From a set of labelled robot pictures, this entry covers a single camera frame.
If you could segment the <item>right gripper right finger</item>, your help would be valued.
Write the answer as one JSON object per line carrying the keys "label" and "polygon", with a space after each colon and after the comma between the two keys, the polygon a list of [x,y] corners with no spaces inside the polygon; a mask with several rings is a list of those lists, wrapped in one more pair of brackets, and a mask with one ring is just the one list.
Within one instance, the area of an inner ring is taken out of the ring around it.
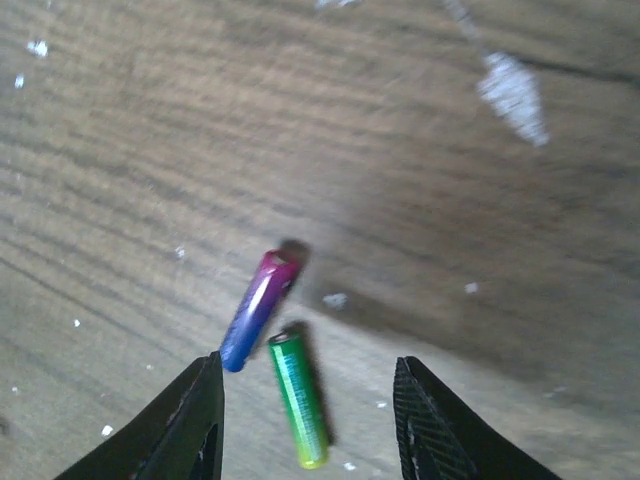
{"label": "right gripper right finger", "polygon": [[493,429],[414,356],[396,360],[393,410],[404,479],[560,479]]}

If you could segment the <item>green AAA battery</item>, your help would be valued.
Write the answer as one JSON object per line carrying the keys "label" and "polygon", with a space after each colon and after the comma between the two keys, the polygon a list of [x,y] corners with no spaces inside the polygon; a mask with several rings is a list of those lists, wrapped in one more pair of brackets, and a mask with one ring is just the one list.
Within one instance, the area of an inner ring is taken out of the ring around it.
{"label": "green AAA battery", "polygon": [[291,426],[298,462],[303,469],[323,466],[329,457],[329,436],[302,336],[283,330],[268,348]]}

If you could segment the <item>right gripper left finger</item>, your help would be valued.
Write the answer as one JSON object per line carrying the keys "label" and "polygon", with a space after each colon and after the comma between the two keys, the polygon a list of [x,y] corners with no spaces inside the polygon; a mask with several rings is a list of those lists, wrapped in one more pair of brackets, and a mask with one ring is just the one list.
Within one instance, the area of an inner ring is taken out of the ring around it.
{"label": "right gripper left finger", "polygon": [[134,419],[60,479],[219,479],[225,392],[220,354],[195,359]]}

